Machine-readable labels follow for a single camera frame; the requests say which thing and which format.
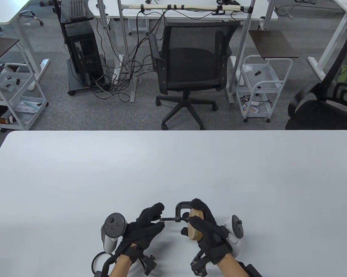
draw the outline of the chair wheel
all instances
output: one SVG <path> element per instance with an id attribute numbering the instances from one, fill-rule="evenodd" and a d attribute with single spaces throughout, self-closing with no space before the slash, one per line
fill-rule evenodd
<path id="1" fill-rule="evenodd" d="M 168 126 L 165 123 L 162 123 L 162 125 L 160 127 L 162 128 L 163 131 L 168 130 Z"/>

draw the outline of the gloved hand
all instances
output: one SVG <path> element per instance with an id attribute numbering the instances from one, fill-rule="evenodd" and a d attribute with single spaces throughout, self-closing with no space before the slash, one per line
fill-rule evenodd
<path id="1" fill-rule="evenodd" d="M 189 223 L 192 227 L 202 232 L 203 237 L 198 241 L 198 245 L 205 256 L 210 259 L 212 264 L 217 264 L 221 261 L 227 253 L 233 251 L 231 245 L 227 241 L 229 231 L 225 226 L 218 226 L 208 206 L 200 199 L 193 199 L 191 201 L 193 209 L 203 212 L 204 220 L 198 216 L 189 218 Z M 184 227 L 181 234 L 188 236 L 188 228 Z"/>
<path id="2" fill-rule="evenodd" d="M 152 223 L 160 219 L 164 205 L 156 203 L 152 207 L 144 209 L 135 222 L 127 224 L 123 239 L 115 251 L 115 254 L 129 256 L 132 263 L 143 255 L 154 237 L 164 228 L 164 222 Z"/>

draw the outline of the keyboard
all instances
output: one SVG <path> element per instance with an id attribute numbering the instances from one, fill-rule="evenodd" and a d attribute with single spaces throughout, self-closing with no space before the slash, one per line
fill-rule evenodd
<path id="1" fill-rule="evenodd" d="M 70 0 L 70 16 L 71 21 L 82 21 L 86 20 L 86 9 L 83 6 L 82 0 Z"/>

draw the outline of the wrist strap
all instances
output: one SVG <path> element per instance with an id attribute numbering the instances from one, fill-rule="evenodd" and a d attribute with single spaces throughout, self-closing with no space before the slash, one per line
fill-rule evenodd
<path id="1" fill-rule="evenodd" d="M 137 249 L 137 248 L 132 248 L 128 247 L 124 252 L 123 255 L 126 255 L 130 257 L 130 260 L 132 263 L 136 262 L 138 257 L 144 256 L 144 250 L 143 249 Z"/>

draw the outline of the office chair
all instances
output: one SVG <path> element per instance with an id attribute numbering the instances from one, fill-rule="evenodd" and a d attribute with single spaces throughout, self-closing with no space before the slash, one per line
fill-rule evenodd
<path id="1" fill-rule="evenodd" d="M 316 100 L 296 109 L 309 93 Z M 288 115 L 286 130 L 347 130 L 347 40 L 322 82 L 310 84 L 291 100 Z"/>
<path id="2" fill-rule="evenodd" d="M 182 91 L 183 96 L 157 96 L 161 100 L 177 105 L 162 120 L 162 130 L 167 130 L 166 122 L 181 108 L 189 110 L 200 130 L 205 130 L 203 122 L 192 104 L 212 105 L 218 110 L 215 101 L 189 98 L 191 91 L 208 89 L 223 90 L 227 83 L 227 60 L 231 56 L 229 42 L 240 25 L 237 21 L 208 23 L 167 23 L 164 27 L 161 51 L 155 34 L 149 34 L 153 69 L 158 73 L 159 91 Z"/>

